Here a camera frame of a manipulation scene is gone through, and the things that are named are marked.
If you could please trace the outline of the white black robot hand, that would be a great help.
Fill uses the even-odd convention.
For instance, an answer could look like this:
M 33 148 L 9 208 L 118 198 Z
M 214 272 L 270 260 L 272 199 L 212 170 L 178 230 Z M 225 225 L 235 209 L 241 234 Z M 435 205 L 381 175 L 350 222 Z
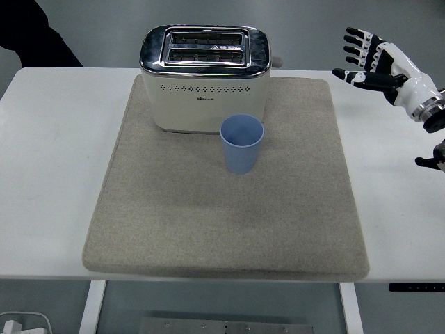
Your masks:
M 346 32 L 346 62 L 360 70 L 335 68 L 332 74 L 356 88 L 383 93 L 391 105 L 404 108 L 416 122 L 431 118 L 431 111 L 443 100 L 432 79 L 394 43 L 353 27 Z

